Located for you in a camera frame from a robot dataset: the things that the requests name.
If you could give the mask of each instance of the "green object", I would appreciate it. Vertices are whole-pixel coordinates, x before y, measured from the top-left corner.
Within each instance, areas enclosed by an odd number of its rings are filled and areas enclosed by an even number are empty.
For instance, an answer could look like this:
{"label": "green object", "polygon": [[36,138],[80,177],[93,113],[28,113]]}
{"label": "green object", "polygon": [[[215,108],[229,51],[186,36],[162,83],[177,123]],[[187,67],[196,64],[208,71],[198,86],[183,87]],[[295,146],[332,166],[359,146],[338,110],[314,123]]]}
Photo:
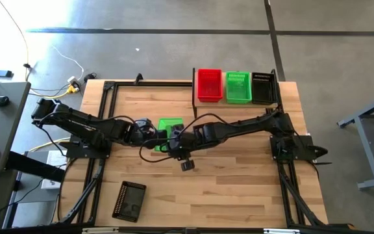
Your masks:
{"label": "green object", "polygon": [[[182,124],[182,118],[161,118],[158,121],[158,130],[167,130],[167,138],[169,138],[171,127],[177,124]],[[160,152],[160,146],[155,146],[155,151]]]}
{"label": "green object", "polygon": [[227,103],[244,104],[252,100],[251,76],[246,71],[226,72]]}

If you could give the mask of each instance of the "wooden table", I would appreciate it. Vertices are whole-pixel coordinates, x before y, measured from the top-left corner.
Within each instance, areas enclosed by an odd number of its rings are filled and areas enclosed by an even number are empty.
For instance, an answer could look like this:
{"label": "wooden table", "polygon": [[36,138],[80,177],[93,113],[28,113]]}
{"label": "wooden table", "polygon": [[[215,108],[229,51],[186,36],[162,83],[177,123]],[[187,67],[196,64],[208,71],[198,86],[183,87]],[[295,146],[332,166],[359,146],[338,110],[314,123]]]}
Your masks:
{"label": "wooden table", "polygon": [[[97,116],[104,81],[89,80],[81,111]],[[280,83],[285,112],[289,113],[300,135],[306,126],[297,84]],[[185,124],[193,120],[192,88],[188,87],[120,87],[115,115],[134,119],[149,118],[157,126],[159,118],[181,117]],[[213,112],[228,122],[264,114],[263,108],[198,107],[197,114]],[[197,123],[216,122],[207,116]],[[170,159],[148,163],[138,156],[139,148],[114,144],[106,161],[96,226],[144,227],[285,227],[284,208],[277,166],[271,159],[269,133],[259,132],[231,138],[224,144],[192,153],[195,169],[182,172],[180,162]],[[166,156],[148,149],[144,157]],[[64,216],[82,193],[88,160],[79,159],[69,169],[62,191]],[[318,218],[327,223],[323,198],[313,167],[296,161],[299,190]],[[112,210],[121,182],[131,181],[147,186],[137,223],[112,218]],[[295,203],[290,199],[294,220]],[[87,220],[92,205],[86,206]]]}

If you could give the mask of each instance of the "black tray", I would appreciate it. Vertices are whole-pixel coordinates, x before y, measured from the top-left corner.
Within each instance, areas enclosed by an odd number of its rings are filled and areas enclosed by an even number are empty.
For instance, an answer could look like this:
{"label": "black tray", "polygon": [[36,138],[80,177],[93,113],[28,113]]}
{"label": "black tray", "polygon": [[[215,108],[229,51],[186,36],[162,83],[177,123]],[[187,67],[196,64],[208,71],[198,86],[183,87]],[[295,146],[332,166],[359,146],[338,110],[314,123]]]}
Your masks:
{"label": "black tray", "polygon": [[278,102],[275,73],[252,73],[252,103],[270,105]]}
{"label": "black tray", "polygon": [[145,185],[122,181],[112,218],[137,222],[146,188]]}

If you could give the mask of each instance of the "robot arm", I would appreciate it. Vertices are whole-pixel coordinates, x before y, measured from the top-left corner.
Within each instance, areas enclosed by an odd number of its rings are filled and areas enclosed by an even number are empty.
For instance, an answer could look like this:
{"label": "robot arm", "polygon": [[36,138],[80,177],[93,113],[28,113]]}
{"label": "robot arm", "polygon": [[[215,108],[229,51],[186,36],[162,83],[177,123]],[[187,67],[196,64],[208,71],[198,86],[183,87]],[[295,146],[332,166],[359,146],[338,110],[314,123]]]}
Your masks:
{"label": "robot arm", "polygon": [[[196,120],[206,115],[218,118],[215,114],[205,114]],[[290,116],[278,110],[233,123],[223,121],[195,125],[192,132],[186,131],[183,125],[174,125],[169,138],[166,130],[156,130],[148,119],[130,119],[129,122],[118,119],[117,116],[102,120],[52,99],[40,99],[32,119],[33,124],[38,127],[45,124],[57,125],[79,137],[88,147],[97,150],[107,147],[110,142],[149,149],[166,144],[169,158],[185,161],[181,164],[183,171],[195,167],[194,162],[190,160],[192,151],[213,148],[231,137],[259,131],[270,132],[277,139],[276,147],[279,151],[287,154],[298,153],[316,159],[327,153],[327,150],[312,144],[304,144],[299,136],[296,137]]]}

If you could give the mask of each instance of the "concrete floor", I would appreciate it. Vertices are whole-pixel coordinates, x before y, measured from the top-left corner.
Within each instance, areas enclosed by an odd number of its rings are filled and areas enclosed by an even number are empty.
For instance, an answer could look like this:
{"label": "concrete floor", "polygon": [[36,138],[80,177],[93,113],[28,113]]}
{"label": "concrete floor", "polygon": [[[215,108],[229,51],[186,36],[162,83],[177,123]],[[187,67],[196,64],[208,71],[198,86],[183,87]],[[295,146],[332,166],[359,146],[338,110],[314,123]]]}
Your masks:
{"label": "concrete floor", "polygon": [[[124,29],[268,29],[263,0],[240,1],[4,1],[23,28],[84,27]],[[271,0],[277,30],[374,31],[374,1]],[[18,32],[0,7],[0,68],[18,68],[25,55]],[[159,34],[26,34],[30,63],[37,64],[29,81],[35,88],[58,88],[85,73],[102,79],[189,79],[191,68],[269,72],[275,68],[269,36]],[[280,36],[279,48],[287,81],[297,81],[308,130],[314,142],[329,150],[319,166],[329,222],[352,223],[374,230],[374,188],[360,192],[356,183],[371,179],[363,147],[353,126],[339,129],[338,120],[374,99],[374,37]],[[30,96],[14,141],[22,152],[47,142],[29,116],[37,98]],[[62,98],[79,108],[81,96]],[[53,138],[68,137],[47,127]],[[52,204],[20,205],[15,226],[48,223]],[[41,216],[26,219],[37,209]]]}

